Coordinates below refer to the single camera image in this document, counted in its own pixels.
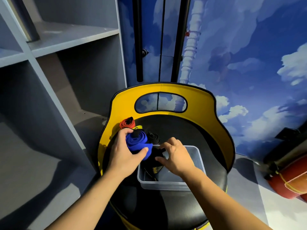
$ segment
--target red fire extinguisher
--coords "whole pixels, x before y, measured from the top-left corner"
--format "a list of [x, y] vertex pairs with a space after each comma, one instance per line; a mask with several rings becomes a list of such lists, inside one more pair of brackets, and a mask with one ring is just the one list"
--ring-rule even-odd
[[307, 194], [307, 155], [275, 173], [268, 183], [282, 197], [292, 199]]

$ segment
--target sky mural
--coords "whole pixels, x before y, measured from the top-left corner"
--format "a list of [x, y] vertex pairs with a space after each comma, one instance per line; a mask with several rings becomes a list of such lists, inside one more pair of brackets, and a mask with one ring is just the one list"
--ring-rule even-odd
[[[143, 61], [144, 82], [157, 81], [161, 3], [142, 0], [143, 46], [150, 52]], [[180, 0], [166, 0], [165, 81], [172, 69], [179, 7]], [[119, 8], [131, 86], [137, 84], [132, 3], [119, 0]], [[274, 137], [284, 127], [298, 128], [307, 119], [306, 19], [307, 0], [191, 0], [178, 81], [216, 96], [217, 114], [237, 153], [262, 160], [280, 143]], [[148, 97], [143, 108], [154, 101]], [[164, 101], [173, 106], [173, 99]]]

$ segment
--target black vertical pole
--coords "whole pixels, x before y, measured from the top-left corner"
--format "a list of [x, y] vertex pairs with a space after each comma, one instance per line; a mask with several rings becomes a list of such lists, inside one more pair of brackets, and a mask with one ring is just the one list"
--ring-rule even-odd
[[181, 0], [181, 3], [180, 3], [171, 82], [178, 81], [179, 67], [180, 67], [181, 55], [182, 55], [182, 47], [183, 47], [183, 42], [185, 40], [185, 33], [187, 29], [190, 2], [191, 0]]
[[133, 27], [135, 42], [135, 63], [136, 78], [138, 82], [143, 81], [143, 56], [142, 56], [142, 6], [141, 0], [132, 0], [133, 7]]

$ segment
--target gray shelving unit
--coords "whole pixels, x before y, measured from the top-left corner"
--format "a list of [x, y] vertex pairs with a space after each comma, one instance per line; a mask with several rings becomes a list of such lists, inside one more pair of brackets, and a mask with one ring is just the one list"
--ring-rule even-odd
[[1, 229], [44, 229], [79, 198], [126, 88], [117, 0], [23, 1], [39, 41], [0, 0]]

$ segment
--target right hand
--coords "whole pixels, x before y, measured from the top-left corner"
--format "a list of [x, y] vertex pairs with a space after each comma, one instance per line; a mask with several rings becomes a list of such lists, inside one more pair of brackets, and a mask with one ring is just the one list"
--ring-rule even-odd
[[167, 142], [161, 144], [159, 148], [165, 148], [169, 153], [169, 158], [156, 157], [156, 161], [160, 162], [173, 174], [182, 177], [186, 172], [195, 168], [190, 154], [180, 140], [172, 137]]

